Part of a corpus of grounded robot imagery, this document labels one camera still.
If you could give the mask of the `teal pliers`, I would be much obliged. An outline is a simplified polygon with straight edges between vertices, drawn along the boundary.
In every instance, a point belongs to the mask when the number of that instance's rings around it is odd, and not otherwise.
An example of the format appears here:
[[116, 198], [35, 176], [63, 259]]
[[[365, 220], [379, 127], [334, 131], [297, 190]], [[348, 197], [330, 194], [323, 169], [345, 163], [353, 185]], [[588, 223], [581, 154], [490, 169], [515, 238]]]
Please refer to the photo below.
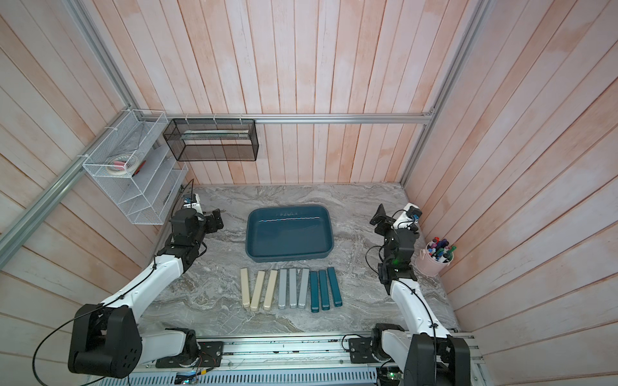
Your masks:
[[319, 286], [320, 286], [320, 306], [322, 310], [330, 309], [330, 297], [328, 293], [328, 275], [326, 270], [320, 270]]
[[310, 291], [311, 291], [311, 312], [318, 313], [320, 311], [320, 285], [318, 273], [311, 271], [309, 273]]
[[335, 307], [343, 306], [341, 290], [336, 276], [336, 270], [333, 267], [327, 268], [328, 281], [331, 286], [332, 300]]

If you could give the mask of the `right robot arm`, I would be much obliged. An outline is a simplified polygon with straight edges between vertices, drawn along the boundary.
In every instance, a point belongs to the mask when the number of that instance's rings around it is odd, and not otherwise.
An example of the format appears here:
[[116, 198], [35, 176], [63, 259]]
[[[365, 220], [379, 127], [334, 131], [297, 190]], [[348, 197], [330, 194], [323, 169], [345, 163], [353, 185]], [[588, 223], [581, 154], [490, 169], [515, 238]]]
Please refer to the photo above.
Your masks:
[[391, 216], [379, 204], [370, 220], [375, 233], [383, 237], [378, 248], [378, 279], [405, 322], [404, 327], [378, 323], [373, 328], [373, 356], [399, 369], [400, 385], [471, 385], [468, 344], [439, 322], [411, 264], [421, 215], [412, 203]]

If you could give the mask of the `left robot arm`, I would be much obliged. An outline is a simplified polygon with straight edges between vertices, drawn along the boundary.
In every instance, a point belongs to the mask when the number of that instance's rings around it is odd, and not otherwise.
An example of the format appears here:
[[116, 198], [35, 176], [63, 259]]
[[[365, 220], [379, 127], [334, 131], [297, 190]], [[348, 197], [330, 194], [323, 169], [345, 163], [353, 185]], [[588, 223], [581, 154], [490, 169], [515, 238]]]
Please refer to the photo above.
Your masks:
[[85, 304], [72, 323], [68, 368], [75, 374], [122, 379], [140, 364], [162, 360], [190, 368], [201, 360], [195, 331], [171, 327], [142, 333], [140, 318], [206, 247], [204, 238], [224, 227], [220, 210], [208, 215], [183, 207], [171, 218], [172, 232], [153, 262], [116, 294]]

